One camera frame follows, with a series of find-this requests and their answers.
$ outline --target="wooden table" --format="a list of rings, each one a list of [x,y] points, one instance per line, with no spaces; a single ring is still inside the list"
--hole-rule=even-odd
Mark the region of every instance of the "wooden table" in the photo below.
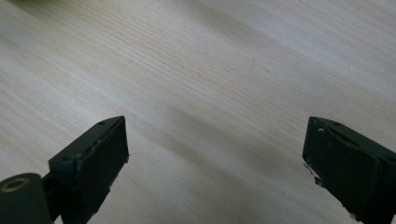
[[[0,179],[124,115],[92,224],[356,223],[304,168],[306,124],[396,149],[395,75],[391,0],[3,0]]]

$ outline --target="wood grain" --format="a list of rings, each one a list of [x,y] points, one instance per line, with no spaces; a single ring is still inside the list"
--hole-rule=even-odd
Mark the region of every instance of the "wood grain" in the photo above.
[[[0,179],[124,115],[92,224],[355,223],[303,167],[306,123],[394,150],[395,62],[389,0],[3,0]]]

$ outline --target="screw hole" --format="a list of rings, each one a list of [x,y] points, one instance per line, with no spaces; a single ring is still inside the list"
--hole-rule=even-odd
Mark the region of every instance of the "screw hole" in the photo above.
[[[16,191],[18,189],[22,189],[23,187],[25,187],[27,184],[29,183],[29,179],[28,178],[18,178],[18,179],[14,179],[9,181],[8,183],[6,183],[1,190],[5,193],[10,193],[13,191]]]

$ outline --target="black plastic part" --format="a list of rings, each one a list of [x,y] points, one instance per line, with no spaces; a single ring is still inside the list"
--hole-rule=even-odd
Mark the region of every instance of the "black plastic part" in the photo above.
[[[63,190],[64,224],[88,222],[128,158],[125,118],[115,117],[98,122],[49,160],[50,177]]]
[[[395,213],[396,153],[348,127],[311,117],[303,158],[346,210],[365,224],[389,224]]]
[[[0,188],[0,223],[52,223],[40,175],[14,175]]]

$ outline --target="table surface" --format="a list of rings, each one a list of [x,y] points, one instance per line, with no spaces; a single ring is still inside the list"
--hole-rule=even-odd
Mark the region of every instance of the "table surface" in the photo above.
[[[3,0],[0,179],[124,115],[92,224],[356,223],[304,168],[306,124],[396,149],[395,61],[391,0]]]

